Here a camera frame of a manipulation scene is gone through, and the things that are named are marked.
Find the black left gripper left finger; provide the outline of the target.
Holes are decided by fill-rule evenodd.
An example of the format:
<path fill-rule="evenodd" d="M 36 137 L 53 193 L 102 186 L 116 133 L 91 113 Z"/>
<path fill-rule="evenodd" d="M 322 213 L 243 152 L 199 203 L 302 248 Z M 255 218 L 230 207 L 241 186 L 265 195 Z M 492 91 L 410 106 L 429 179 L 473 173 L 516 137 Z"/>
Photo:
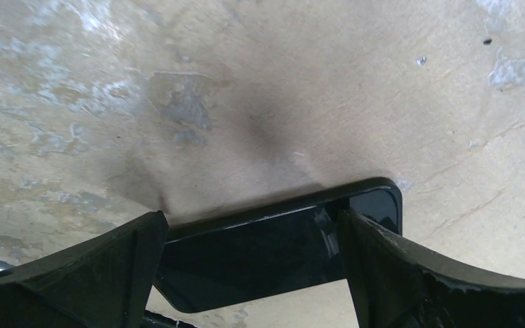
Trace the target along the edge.
<path fill-rule="evenodd" d="M 161 211 L 0 271 L 0 327 L 139 327 L 168 232 Z"/>

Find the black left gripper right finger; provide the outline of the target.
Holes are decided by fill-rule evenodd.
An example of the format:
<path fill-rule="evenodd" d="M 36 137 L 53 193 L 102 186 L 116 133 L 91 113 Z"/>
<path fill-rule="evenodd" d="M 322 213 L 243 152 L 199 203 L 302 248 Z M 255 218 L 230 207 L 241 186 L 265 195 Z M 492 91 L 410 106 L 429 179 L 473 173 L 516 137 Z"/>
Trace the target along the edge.
<path fill-rule="evenodd" d="M 454 260 L 354 210 L 336 218 L 361 327 L 525 327 L 525 279 Z"/>

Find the black phone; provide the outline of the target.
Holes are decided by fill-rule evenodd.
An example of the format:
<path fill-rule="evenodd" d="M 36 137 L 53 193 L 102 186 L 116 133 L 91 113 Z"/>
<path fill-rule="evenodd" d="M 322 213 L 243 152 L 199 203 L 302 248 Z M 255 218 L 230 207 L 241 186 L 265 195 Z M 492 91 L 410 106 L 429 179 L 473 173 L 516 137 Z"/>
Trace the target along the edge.
<path fill-rule="evenodd" d="M 376 177 L 172 228 L 154 287 L 197 313 L 345 278 L 336 217 L 354 210 L 403 231 L 403 197 Z"/>

